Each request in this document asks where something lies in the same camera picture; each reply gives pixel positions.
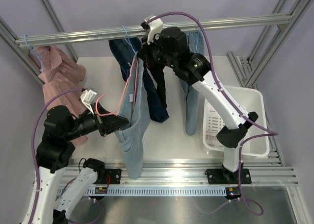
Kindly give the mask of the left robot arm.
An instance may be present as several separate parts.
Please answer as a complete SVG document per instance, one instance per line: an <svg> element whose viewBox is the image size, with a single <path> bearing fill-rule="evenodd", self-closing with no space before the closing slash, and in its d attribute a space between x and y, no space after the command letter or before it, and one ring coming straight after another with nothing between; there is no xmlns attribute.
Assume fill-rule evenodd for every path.
<svg viewBox="0 0 314 224"><path fill-rule="evenodd" d="M106 136L129 122L101 106L98 109L103 116L86 110L75 117L63 105L47 112L42 141L33 148L36 153L34 192L23 223L67 224L74 207L91 185L97 185L95 193L101 195L107 194L109 185L120 184L120 169L107 169L103 161L88 158L70 187L56 199L61 178L75 150L72 141L94 131Z"/></svg>

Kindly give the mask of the light blue denim skirt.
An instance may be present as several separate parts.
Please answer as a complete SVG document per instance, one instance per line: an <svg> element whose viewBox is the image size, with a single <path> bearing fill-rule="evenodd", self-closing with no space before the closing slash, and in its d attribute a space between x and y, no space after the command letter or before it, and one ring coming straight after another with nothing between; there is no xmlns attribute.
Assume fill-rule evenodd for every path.
<svg viewBox="0 0 314 224"><path fill-rule="evenodd" d="M143 136L150 123L147 92L143 83L144 65L137 56L139 62L138 80L135 76L130 79L126 94L121 105L119 116L127 118L129 123L115 132L119 141L123 160L131 179L141 176L144 160Z"/></svg>

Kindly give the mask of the pink wire hanger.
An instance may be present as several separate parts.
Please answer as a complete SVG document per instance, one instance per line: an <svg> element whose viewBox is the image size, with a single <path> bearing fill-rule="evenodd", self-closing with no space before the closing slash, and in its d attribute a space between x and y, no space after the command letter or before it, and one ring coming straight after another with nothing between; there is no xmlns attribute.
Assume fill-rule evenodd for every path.
<svg viewBox="0 0 314 224"><path fill-rule="evenodd" d="M103 113L101 114L98 110L98 104L99 104L99 101L105 96L105 94L99 96L95 102L95 111L96 111L96 115L98 116L101 116L101 117L104 117L104 116L110 116L110 115L115 115L117 116L118 113L120 112L120 109L121 109L121 105L123 103L123 99L124 99L124 96L126 94L126 91L127 91L127 87L128 87L128 84L130 82L130 79L135 76L135 81L138 80L138 68L139 68L139 62L137 59L133 59L132 61L132 64L131 64L131 67L130 67L130 74L129 74L129 77L127 78L127 81L125 83L125 86L124 86L124 89L123 89L123 92L122 92L122 95L121 95L121 98L120 98L120 101L119 101L119 104L117 106L117 109L114 111L114 112L109 112L109 113Z"/></svg>

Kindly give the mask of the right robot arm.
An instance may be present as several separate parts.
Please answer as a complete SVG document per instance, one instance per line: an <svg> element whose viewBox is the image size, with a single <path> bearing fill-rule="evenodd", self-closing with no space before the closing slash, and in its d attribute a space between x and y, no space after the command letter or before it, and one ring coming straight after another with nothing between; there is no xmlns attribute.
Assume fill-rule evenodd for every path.
<svg viewBox="0 0 314 224"><path fill-rule="evenodd" d="M239 108L218 80L210 62L202 54L190 51L186 34L178 27L150 28L142 38L138 57L144 61L157 83L163 106L166 105L163 69L169 67L214 107L225 124L216 135L224 147L224 160L220 169L207 169L205 174L212 184L240 183L249 172L243 168L241 145L258 114Z"/></svg>

